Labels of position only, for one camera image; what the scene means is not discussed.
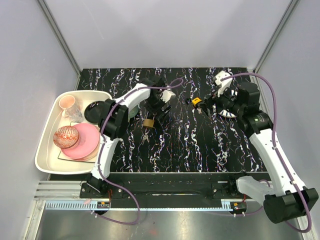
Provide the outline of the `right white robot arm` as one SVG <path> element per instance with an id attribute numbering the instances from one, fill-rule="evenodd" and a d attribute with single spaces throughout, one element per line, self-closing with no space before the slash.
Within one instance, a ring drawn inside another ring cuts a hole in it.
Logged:
<path id="1" fill-rule="evenodd" d="M 212 94 L 204 99 L 205 107 L 236 116 L 242 131 L 257 150 L 268 172 L 272 187 L 260 183 L 247 173 L 230 177 L 228 195 L 246 195 L 260 205 L 271 222 L 278 224 L 307 215 L 319 199 L 315 188 L 308 188 L 298 177 L 278 141 L 276 122 L 260 110 L 260 91 L 256 84 L 243 82 L 236 93 L 229 83 L 216 82 Z"/>

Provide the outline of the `silver key bunch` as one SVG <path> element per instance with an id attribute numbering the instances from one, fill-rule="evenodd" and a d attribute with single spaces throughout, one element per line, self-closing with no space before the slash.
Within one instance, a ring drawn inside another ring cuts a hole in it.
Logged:
<path id="1" fill-rule="evenodd" d="M 145 142 L 149 143 L 150 140 L 149 140 L 149 136 L 148 134 L 144 134 L 143 137 L 142 137 L 142 144 L 144 144 Z"/>

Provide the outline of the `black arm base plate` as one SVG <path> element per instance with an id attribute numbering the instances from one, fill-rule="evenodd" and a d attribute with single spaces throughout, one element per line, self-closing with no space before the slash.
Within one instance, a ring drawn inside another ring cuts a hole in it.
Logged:
<path id="1" fill-rule="evenodd" d="M 111 173 L 106 181 L 87 176 L 82 199 L 110 198 L 112 208 L 209 209 L 222 199 L 243 200 L 232 178 L 236 173 Z"/>

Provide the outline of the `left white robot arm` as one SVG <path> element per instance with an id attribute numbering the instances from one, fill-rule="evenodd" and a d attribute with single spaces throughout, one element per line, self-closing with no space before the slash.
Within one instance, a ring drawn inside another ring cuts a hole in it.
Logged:
<path id="1" fill-rule="evenodd" d="M 151 116 L 165 116 L 171 107 L 164 106 L 175 96 L 172 92 L 174 87 L 173 83 L 166 84 L 160 76 L 154 76 L 151 80 L 141 80 L 121 97 L 103 102 L 98 121 L 100 142 L 97 159 L 86 182 L 81 186 L 81 194 L 90 193 L 97 198 L 103 198 L 108 193 L 105 179 L 110 175 L 118 142 L 127 131 L 130 111 L 145 102 Z"/>

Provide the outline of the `brass padlock silver shackle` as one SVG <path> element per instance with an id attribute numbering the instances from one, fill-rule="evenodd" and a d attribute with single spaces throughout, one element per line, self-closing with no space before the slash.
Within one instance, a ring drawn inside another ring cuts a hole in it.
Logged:
<path id="1" fill-rule="evenodd" d="M 154 119 L 154 117 L 155 117 L 155 116 L 154 116 L 152 113 L 148 113 L 147 116 L 146 116 L 146 118 L 143 120 L 142 126 L 143 126 L 144 128 L 149 128 L 149 129 L 153 128 L 154 125 L 155 125 L 155 119 Z"/>

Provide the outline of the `yellow padlock black shackle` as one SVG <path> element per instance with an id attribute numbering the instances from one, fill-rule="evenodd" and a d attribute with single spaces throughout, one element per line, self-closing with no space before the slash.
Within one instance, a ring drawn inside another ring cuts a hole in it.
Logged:
<path id="1" fill-rule="evenodd" d="M 202 102 L 202 100 L 201 100 L 200 98 L 198 98 L 198 97 L 193 98 L 193 99 L 187 98 L 187 99 L 185 100 L 185 102 L 186 102 L 188 105 L 189 105 L 189 104 L 192 104 L 194 108 L 197 108 L 198 104 L 200 104 L 200 103 Z"/>

